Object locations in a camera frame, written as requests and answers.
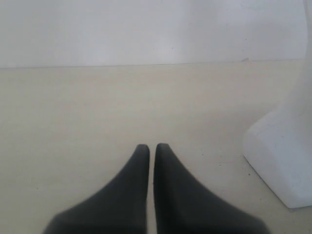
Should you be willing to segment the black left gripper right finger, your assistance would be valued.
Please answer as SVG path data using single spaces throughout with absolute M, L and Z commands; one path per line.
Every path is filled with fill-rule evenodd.
M 262 220 L 205 188 L 169 144 L 156 147 L 154 204 L 159 234 L 263 234 Z

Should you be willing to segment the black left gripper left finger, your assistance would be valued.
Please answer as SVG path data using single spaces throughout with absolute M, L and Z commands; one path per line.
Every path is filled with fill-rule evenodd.
M 45 234 L 145 234 L 149 147 L 136 146 L 119 173 L 102 189 L 49 222 Z

